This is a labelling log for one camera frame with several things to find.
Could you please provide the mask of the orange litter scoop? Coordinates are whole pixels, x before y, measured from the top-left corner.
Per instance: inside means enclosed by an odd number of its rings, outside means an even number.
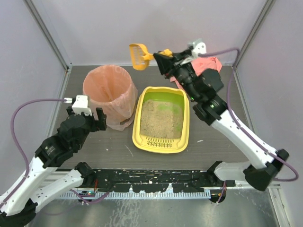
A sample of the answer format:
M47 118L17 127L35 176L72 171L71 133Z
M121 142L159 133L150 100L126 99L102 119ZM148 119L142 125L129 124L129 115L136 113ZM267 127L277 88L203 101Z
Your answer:
M153 54L148 52L144 44L130 44L129 51L132 66L135 70L145 70L150 61L154 60Z

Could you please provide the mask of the yellow green litter box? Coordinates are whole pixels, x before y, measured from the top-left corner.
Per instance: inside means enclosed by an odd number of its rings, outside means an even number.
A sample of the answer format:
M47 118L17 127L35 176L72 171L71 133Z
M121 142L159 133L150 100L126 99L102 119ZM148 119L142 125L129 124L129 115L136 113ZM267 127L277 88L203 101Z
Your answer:
M183 126L178 139L160 139L144 136L140 133L142 105L148 100L172 102L183 111ZM183 151L188 145L190 127L190 106L187 94L181 89L171 87L146 87L139 97L136 108L132 140L142 150L154 153L172 154Z

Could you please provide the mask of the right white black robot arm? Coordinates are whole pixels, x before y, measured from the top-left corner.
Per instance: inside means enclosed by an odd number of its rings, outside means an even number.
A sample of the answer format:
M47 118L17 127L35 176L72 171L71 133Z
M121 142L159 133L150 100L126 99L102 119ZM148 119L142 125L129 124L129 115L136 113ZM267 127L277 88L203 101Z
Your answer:
M285 164L288 152L266 144L241 123L217 94L223 88L217 70L205 69L196 75L191 62L183 62L189 56L189 51L173 53L171 56L158 52L153 56L161 75L167 79L174 76L196 103L193 106L196 116L227 137L248 159L242 163L216 161L207 170L209 181L246 181L256 190L264 191Z

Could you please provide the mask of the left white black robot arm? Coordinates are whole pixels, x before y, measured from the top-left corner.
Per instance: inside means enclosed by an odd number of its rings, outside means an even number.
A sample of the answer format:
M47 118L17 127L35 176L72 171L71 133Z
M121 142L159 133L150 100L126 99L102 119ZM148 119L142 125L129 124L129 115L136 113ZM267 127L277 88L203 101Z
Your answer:
M102 108L97 108L97 116L76 114L67 108L68 117L60 124L57 133L45 139L36 150L29 164L29 170L21 177L22 185L9 189L9 199L1 201L0 225L2 227L24 227L36 214L60 194L79 186L94 185L97 177L85 162L78 163L67 175L48 186L40 188L41 183L55 172L73 154L82 149L91 132L106 130L107 116Z

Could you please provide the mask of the cat litter sand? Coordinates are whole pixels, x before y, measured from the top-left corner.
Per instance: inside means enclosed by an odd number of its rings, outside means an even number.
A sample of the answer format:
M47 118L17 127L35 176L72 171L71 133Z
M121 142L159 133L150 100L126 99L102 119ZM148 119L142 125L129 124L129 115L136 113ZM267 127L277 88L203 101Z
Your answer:
M178 139L183 126L183 111L172 102L148 100L142 105L140 133L160 139Z

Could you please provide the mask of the pink cloth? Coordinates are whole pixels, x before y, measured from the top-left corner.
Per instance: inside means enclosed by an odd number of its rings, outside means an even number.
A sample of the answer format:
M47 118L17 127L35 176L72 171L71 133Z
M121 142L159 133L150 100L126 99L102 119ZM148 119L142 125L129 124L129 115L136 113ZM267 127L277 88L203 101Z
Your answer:
M197 58L191 61L191 65L196 73L199 76L206 69L214 69L218 72L222 69L222 64L217 57L207 57L207 58Z

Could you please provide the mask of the bin with pink liner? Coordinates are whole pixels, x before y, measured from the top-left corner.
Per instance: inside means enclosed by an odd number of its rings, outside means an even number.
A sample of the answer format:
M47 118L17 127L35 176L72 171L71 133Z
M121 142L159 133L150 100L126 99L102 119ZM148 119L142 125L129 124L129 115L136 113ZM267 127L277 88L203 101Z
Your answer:
M117 65L99 66L85 77L83 94L90 97L90 108L102 108L109 128L123 131L134 121L138 90L130 74Z

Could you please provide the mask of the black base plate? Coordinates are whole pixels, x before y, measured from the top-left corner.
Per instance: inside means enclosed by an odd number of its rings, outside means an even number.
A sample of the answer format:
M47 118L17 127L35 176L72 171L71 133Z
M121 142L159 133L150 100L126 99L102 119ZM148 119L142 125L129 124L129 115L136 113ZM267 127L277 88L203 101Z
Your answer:
M143 170L101 169L94 170L81 187L99 192L165 192L169 186L173 192L203 192L206 187L222 187L223 181L203 170Z

